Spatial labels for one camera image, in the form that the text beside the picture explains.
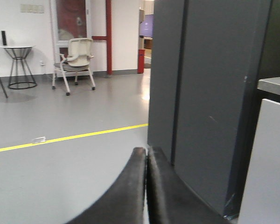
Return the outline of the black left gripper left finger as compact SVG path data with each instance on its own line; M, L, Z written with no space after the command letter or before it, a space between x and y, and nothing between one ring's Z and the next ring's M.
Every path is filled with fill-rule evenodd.
M141 224L143 223L147 155L135 147L110 188L69 224Z

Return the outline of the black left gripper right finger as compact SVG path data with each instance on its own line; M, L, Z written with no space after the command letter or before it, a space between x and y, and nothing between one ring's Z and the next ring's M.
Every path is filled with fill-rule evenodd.
M215 151L183 150L174 168L160 147L150 147L147 165L150 223L227 224L232 218L224 161Z

